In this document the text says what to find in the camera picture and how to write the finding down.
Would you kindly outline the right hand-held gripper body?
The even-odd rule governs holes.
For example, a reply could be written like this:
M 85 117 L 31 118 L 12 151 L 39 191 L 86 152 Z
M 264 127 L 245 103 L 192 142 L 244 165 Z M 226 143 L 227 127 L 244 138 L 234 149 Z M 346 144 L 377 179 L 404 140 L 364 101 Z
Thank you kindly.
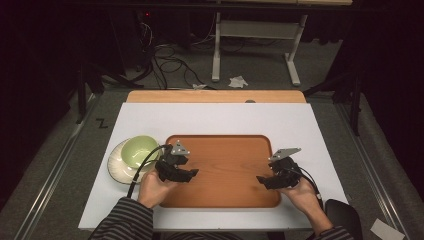
M 276 189 L 294 187 L 298 184 L 301 177 L 300 168 L 291 155 L 300 151 L 300 148 L 279 149 L 269 158 L 269 167 L 274 172 L 271 178 Z

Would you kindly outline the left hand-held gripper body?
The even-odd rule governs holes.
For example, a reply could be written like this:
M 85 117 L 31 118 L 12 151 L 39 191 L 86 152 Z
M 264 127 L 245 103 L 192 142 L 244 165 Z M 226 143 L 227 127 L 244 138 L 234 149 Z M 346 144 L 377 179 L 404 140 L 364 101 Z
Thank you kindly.
M 162 181 L 169 180 L 178 182 L 178 177 L 185 175 L 188 170 L 179 169 L 179 165 L 185 165 L 188 161 L 189 151 L 177 140 L 174 144 L 168 144 L 165 152 L 155 164 Z

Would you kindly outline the green bowl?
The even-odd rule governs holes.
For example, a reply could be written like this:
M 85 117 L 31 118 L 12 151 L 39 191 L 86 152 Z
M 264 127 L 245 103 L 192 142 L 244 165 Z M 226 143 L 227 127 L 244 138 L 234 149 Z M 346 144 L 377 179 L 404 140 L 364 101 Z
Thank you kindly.
M 158 146 L 158 142 L 151 136 L 132 137 L 122 147 L 122 160 L 131 168 L 139 168 L 144 159 Z

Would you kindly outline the brown wooden tray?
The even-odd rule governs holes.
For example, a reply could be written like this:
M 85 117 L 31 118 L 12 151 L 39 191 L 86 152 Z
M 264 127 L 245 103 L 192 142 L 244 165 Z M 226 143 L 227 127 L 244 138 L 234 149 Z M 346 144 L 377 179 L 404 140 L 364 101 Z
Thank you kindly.
M 164 200 L 164 208 L 273 208 L 281 197 L 257 180 L 270 177 L 270 140 L 263 135 L 173 135 L 189 152 L 182 167 L 197 175 Z

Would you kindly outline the white ribbed plate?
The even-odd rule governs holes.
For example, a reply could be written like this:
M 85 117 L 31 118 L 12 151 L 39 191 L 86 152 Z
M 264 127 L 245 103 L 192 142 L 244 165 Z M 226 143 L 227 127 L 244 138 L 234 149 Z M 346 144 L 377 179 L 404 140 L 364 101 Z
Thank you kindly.
M 130 184 L 133 181 L 133 178 L 139 168 L 131 168 L 124 163 L 121 157 L 121 150 L 124 143 L 127 141 L 124 140 L 118 144 L 111 152 L 108 158 L 107 169 L 110 176 L 117 182 L 122 184 Z M 140 170 L 137 183 L 141 181 L 142 176 L 145 172 L 150 170 L 154 166 L 154 162 L 162 155 L 162 150 L 159 149 L 154 153 L 150 153 L 148 160 L 146 161 L 143 168 Z

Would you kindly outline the person's right hand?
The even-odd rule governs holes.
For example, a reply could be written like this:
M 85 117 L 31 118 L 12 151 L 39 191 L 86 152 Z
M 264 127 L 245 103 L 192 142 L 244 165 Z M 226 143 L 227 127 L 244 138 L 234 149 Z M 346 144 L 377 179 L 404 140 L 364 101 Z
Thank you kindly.
M 304 178 L 292 188 L 282 188 L 279 192 L 286 195 L 292 204 L 308 218 L 317 218 L 322 212 L 312 185 Z

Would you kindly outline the person's left hand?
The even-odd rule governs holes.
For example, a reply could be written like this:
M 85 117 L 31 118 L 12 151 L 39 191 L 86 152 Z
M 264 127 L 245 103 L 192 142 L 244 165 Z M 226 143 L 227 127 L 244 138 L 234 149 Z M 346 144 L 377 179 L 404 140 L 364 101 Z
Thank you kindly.
M 162 203 L 177 186 L 177 182 L 162 181 L 156 170 L 150 170 L 142 177 L 137 201 L 147 208 L 154 208 Z

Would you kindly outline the white board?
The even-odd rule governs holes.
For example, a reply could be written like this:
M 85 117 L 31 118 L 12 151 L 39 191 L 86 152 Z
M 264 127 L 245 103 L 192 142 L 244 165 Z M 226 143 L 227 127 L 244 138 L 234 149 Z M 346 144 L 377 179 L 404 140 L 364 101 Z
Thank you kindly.
M 324 200 L 346 202 L 312 107 L 307 103 L 125 103 L 105 153 L 122 141 L 147 134 L 163 143 L 173 134 L 259 134 L 271 149 L 299 147 L 294 160 L 315 179 Z M 302 213 L 284 199 L 275 208 L 177 208 L 154 211 L 158 231 L 307 229 Z

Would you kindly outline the black chair seat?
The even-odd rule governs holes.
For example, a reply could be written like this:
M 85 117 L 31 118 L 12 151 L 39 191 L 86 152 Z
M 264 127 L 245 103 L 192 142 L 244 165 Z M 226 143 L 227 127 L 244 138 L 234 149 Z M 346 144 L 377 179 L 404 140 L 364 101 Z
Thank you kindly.
M 325 213 L 334 225 L 345 227 L 355 240 L 363 240 L 360 217 L 352 206 L 329 199 L 325 203 Z

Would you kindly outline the light wooden table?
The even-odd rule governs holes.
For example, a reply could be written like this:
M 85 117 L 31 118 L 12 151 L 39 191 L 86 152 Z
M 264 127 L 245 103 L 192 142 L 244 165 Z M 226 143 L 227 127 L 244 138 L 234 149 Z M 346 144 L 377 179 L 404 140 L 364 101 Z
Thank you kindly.
M 298 90 L 134 90 L 128 103 L 305 103 Z

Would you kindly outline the large crumpled white paper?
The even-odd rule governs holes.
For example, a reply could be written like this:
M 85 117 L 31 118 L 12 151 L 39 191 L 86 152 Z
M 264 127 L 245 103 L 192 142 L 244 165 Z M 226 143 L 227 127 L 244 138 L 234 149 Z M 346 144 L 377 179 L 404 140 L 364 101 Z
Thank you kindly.
M 248 83 L 242 76 L 232 77 L 230 79 L 229 87 L 232 88 L 244 88 Z

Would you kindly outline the black metal stand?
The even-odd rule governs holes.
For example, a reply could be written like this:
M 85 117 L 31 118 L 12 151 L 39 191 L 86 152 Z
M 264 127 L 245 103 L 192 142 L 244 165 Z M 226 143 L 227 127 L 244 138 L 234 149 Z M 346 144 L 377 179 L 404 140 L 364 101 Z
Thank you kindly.
M 349 125 L 353 133 L 358 136 L 361 85 L 360 72 L 344 72 L 303 91 L 303 95 L 309 97 L 317 92 L 332 88 L 334 90 L 332 95 L 334 103 L 350 103 Z
M 106 75 L 112 80 L 129 87 L 131 89 L 142 89 L 143 85 L 138 85 L 129 81 L 121 75 L 112 73 L 105 68 L 90 62 L 82 62 L 77 71 L 77 96 L 78 96 L 78 118 L 77 124 L 80 124 L 88 114 L 88 100 L 86 98 L 86 87 L 89 87 L 94 94 L 102 94 L 104 86 L 101 77 Z

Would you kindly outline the flat white paper sheet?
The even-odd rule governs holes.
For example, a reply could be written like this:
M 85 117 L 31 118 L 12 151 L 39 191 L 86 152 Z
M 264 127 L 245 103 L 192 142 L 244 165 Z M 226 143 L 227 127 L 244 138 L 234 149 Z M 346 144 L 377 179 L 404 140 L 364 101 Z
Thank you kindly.
M 371 227 L 371 231 L 381 240 L 403 240 L 405 235 L 392 228 L 380 219 L 376 219 Z

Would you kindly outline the metal floor rail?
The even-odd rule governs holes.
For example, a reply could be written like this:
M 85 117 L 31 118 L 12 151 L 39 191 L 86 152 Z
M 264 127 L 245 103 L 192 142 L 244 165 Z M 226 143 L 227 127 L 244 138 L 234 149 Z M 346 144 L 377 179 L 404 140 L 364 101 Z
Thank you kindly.
M 404 234 L 404 240 L 410 240 L 408 232 L 406 231 L 404 224 L 400 219 L 395 204 L 384 187 L 383 182 L 381 181 L 374 165 L 372 164 L 371 158 L 365 149 L 365 145 L 360 139 L 360 136 L 352 130 L 350 125 L 349 111 L 343 104 L 336 104 L 335 108 L 342 121 L 344 122 L 344 125 L 354 142 L 355 148 L 359 153 L 361 164 L 365 169 L 367 181 L 373 191 L 379 208 L 384 215 L 386 224 L 396 231 Z
M 86 102 L 85 114 L 78 111 L 79 100 L 71 98 L 71 110 L 48 134 L 34 160 L 24 173 L 13 193 L 13 203 L 20 203 L 18 229 L 12 234 L 13 240 L 29 240 L 38 224 L 62 174 L 69 162 L 73 147 L 84 127 L 87 116 L 97 104 L 100 94 L 83 96 Z

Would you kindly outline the white metal desk frame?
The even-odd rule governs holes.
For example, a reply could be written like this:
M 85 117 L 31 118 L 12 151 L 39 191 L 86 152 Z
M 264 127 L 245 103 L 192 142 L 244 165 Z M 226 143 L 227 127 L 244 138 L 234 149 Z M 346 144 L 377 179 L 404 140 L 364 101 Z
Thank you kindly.
M 284 54 L 284 60 L 289 72 L 291 83 L 294 86 L 300 86 L 301 81 L 294 63 L 294 58 L 297 53 L 307 19 L 307 15 L 302 15 L 297 23 L 222 20 L 221 14 L 216 13 L 215 44 L 211 74 L 212 81 L 218 82 L 220 80 L 220 44 L 222 37 L 259 38 L 292 41 L 291 51 Z

